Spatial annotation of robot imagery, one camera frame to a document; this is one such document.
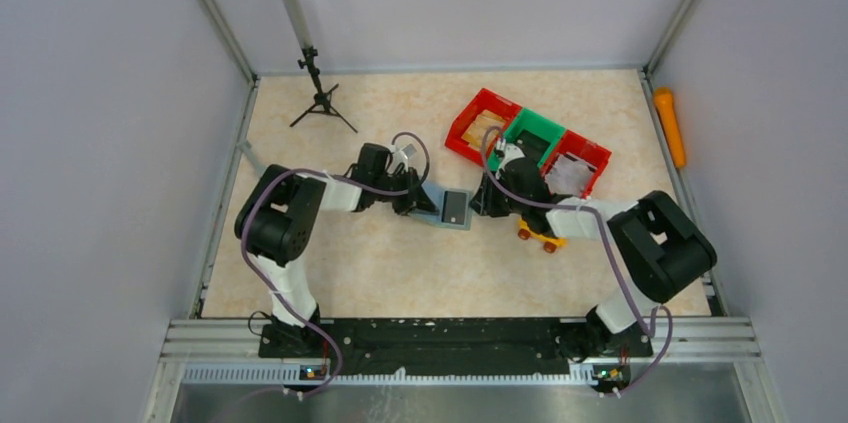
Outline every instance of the gray wall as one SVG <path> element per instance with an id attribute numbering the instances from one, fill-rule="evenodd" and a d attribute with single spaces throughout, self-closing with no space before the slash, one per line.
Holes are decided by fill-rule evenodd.
<path id="1" fill-rule="evenodd" d="M 331 71 L 641 65 L 680 0 L 301 0 Z M 297 72 L 280 0 L 218 0 L 254 69 Z"/>
<path id="2" fill-rule="evenodd" d="M 848 0 L 702 0 L 658 76 L 791 421 L 844 421 Z"/>
<path id="3" fill-rule="evenodd" d="M 0 421 L 136 421 L 245 84 L 195 0 L 0 8 Z"/>

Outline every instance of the black tripod stand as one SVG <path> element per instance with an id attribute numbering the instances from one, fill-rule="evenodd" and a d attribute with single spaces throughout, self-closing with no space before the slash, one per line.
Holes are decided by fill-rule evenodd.
<path id="1" fill-rule="evenodd" d="M 304 116 L 310 113 L 315 113 L 317 115 L 328 115 L 341 118 L 341 120 L 344 121 L 347 126 L 349 126 L 351 130 L 353 130 L 354 133 L 359 133 L 358 131 L 356 131 L 356 128 L 354 128 L 353 125 L 351 125 L 350 122 L 347 121 L 341 113 L 339 113 L 339 110 L 333 108 L 331 101 L 333 99 L 333 91 L 335 91 L 336 88 L 339 87 L 338 83 L 333 85 L 333 87 L 330 88 L 330 91 L 325 92 L 322 89 L 321 79 L 318 77 L 318 75 L 321 74 L 321 70 L 319 70 L 318 67 L 315 66 L 316 56 L 318 56 L 318 50 L 316 50 L 315 47 L 310 46 L 309 48 L 303 50 L 303 59 L 297 60 L 297 64 L 300 65 L 301 68 L 306 68 L 309 71 L 309 76 L 312 77 L 312 84 L 315 85 L 315 90 L 317 91 L 317 93 L 315 93 L 314 97 L 315 103 L 313 103 L 312 106 L 310 106 L 306 111 L 304 111 L 300 116 L 298 116 L 297 119 L 294 120 L 291 125 L 289 125 L 289 127 L 293 127 L 294 125 L 296 125 L 300 120 L 303 119 Z"/>

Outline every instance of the purple cable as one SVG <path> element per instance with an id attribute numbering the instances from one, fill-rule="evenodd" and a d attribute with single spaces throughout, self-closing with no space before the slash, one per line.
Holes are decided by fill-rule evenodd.
<path id="1" fill-rule="evenodd" d="M 412 133 L 412 132 L 409 132 L 409 131 L 402 131 L 402 132 L 396 134 L 392 138 L 392 144 L 394 144 L 395 141 L 397 141 L 397 139 L 400 138 L 401 136 L 409 136 L 409 137 L 413 138 L 418 143 L 418 145 L 421 146 L 421 149 L 424 151 L 424 160 L 425 160 L 424 173 L 421 175 L 421 179 L 419 180 L 420 183 L 423 183 L 424 180 L 427 178 L 427 175 L 430 173 L 430 152 L 427 150 L 427 146 L 424 144 L 424 142 L 421 141 L 421 138 L 419 138 L 418 135 L 416 135 L 415 133 Z M 242 258 L 244 258 L 244 261 L 245 261 L 245 263 L 247 263 L 247 266 L 249 266 L 250 269 L 253 270 L 254 273 L 256 273 L 256 276 L 258 276 L 259 279 L 262 280 L 263 283 L 265 283 L 265 286 L 267 286 L 271 290 L 271 293 L 274 295 L 275 298 L 277 298 L 277 301 L 279 301 L 280 304 L 283 305 L 283 308 L 285 308 L 286 311 L 288 311 L 289 314 L 291 314 L 297 321 L 303 323 L 304 326 L 306 326 L 310 330 L 314 331 L 315 333 L 318 333 L 322 338 L 324 338 L 327 341 L 327 343 L 329 343 L 330 346 L 333 347 L 333 351 L 336 353 L 336 357 L 338 358 L 339 362 L 336 365 L 335 369 L 333 370 L 333 373 L 330 375 L 329 378 L 324 380 L 320 385 L 318 385 L 314 389 L 309 390 L 308 392 L 303 394 L 303 398 L 308 398 L 308 397 L 311 397 L 313 395 L 316 395 L 316 394 L 324 391 L 327 388 L 327 385 L 329 385 L 330 382 L 333 381 L 339 375 L 339 373 L 341 373 L 342 367 L 344 366 L 344 358 L 342 357 L 341 349 L 339 349 L 338 343 L 336 343 L 336 340 L 334 340 L 332 336 L 327 334 L 327 332 L 322 330 L 321 327 L 319 327 L 318 325 L 310 322 L 309 320 L 307 320 L 306 318 L 304 318 L 303 316 L 298 314 L 297 311 L 295 311 L 295 309 L 292 308 L 292 306 L 289 304 L 289 302 L 286 301 L 285 298 L 283 298 L 283 295 L 281 295 L 279 290 L 277 290 L 277 288 L 274 286 L 274 283 L 270 279 L 268 279 L 268 277 L 266 277 L 262 273 L 262 271 L 252 261 L 250 261 L 250 255 L 247 253 L 247 235 L 250 231 L 250 227 L 253 225 L 253 221 L 256 219 L 256 214 L 258 213 L 259 209 L 262 207 L 262 205 L 265 203 L 265 200 L 268 199 L 268 197 L 271 195 L 271 193 L 274 191 L 274 189 L 277 186 L 280 185 L 280 183 L 282 183 L 286 178 L 288 178 L 288 177 L 290 177 L 290 176 L 292 176 L 296 173 L 303 173 L 303 174 L 307 174 L 307 175 L 317 176 L 319 178 L 327 178 L 326 173 L 321 173 L 320 171 L 310 170 L 308 168 L 296 168 L 296 169 L 293 169 L 293 170 L 287 170 L 287 171 L 283 172 L 281 175 L 279 175 L 278 177 L 274 178 L 271 181 L 271 183 L 269 183 L 268 186 L 266 186 L 265 189 L 262 191 L 262 193 L 259 195 L 259 198 L 257 198 L 256 203 L 253 205 L 253 208 L 251 208 L 251 210 L 250 210 L 250 213 L 248 213 L 247 218 L 245 218 L 244 228 L 242 229 L 242 233 L 241 233 L 241 245 L 240 246 L 241 246 L 241 256 L 242 256 Z M 341 175 L 331 175 L 331 177 L 334 180 L 343 181 L 345 183 L 356 186 L 358 188 L 362 188 L 365 191 L 369 191 L 371 193 L 374 193 L 374 194 L 377 194 L 377 195 L 382 195 L 382 196 L 403 196 L 403 195 L 409 193 L 409 191 L 410 191 L 409 189 L 399 190 L 399 191 L 380 190 L 378 188 L 372 188 L 368 185 L 363 185 L 362 183 L 359 183 L 357 181 L 353 181 L 350 178 L 346 178 L 346 177 L 341 176 Z M 214 422 L 214 421 L 219 420 L 221 417 L 223 417 L 224 415 L 226 415 L 227 413 L 232 411 L 233 408 L 237 407 L 242 402 L 249 400 L 250 398 L 253 398 L 254 396 L 258 396 L 260 394 L 267 393 L 267 392 L 273 391 L 273 390 L 277 390 L 277 387 L 261 388 L 259 390 L 254 391 L 254 392 L 248 393 L 247 395 L 239 398 L 235 403 L 233 403 L 228 410 L 218 414 L 211 421 Z"/>
<path id="2" fill-rule="evenodd" d="M 618 268 L 618 265 L 615 262 L 615 254 L 612 251 L 612 245 L 609 241 L 609 236 L 607 236 L 606 231 L 606 223 L 604 222 L 604 218 L 597 209 L 592 208 L 590 206 L 575 206 L 575 205 L 562 205 L 555 203 L 541 203 L 538 201 L 528 200 L 527 198 L 523 198 L 521 196 L 516 195 L 515 193 L 507 190 L 504 186 L 495 178 L 492 170 L 489 169 L 489 165 L 486 164 L 488 161 L 486 155 L 486 148 L 489 147 L 489 135 L 492 132 L 497 132 L 497 136 L 501 136 L 501 129 L 497 126 L 492 126 L 486 130 L 486 133 L 483 134 L 482 145 L 480 145 L 480 156 L 483 161 L 483 173 L 486 174 L 495 187 L 506 196 L 512 198 L 513 200 L 523 203 L 528 206 L 535 206 L 536 208 L 545 208 L 549 210 L 567 210 L 567 211 L 585 211 L 586 213 L 591 214 L 595 217 L 595 221 L 598 223 L 598 232 L 601 234 L 601 243 L 604 245 L 604 251 L 607 254 L 607 259 L 609 259 L 610 266 L 612 267 L 612 271 L 615 274 L 615 279 L 618 282 L 618 286 L 621 287 L 621 292 L 624 294 L 624 299 L 627 301 L 627 306 L 630 307 L 630 311 L 633 312 L 633 316 L 636 318 L 636 322 L 639 324 L 639 327 L 645 332 L 646 335 L 653 338 L 657 333 L 657 310 L 662 309 L 665 311 L 665 314 L 668 316 L 668 336 L 666 337 L 665 344 L 662 349 L 657 353 L 657 357 L 654 358 L 654 361 L 648 365 L 644 372 L 639 375 L 639 378 L 634 380 L 630 385 L 627 386 L 624 390 L 619 391 L 619 394 L 625 393 L 628 389 L 635 386 L 638 382 L 642 381 L 645 376 L 647 376 L 651 371 L 653 371 L 654 367 L 656 367 L 657 363 L 665 356 L 666 352 L 668 352 L 668 347 L 671 343 L 671 328 L 672 328 L 672 316 L 671 311 L 665 306 L 658 306 L 651 311 L 651 320 L 650 324 L 645 323 L 645 320 L 642 319 L 642 315 L 639 314 L 639 307 L 636 306 L 636 301 L 633 299 L 633 294 L 630 293 L 630 289 L 627 287 L 627 281 L 624 278 L 624 275 L 621 273 L 621 270 Z"/>

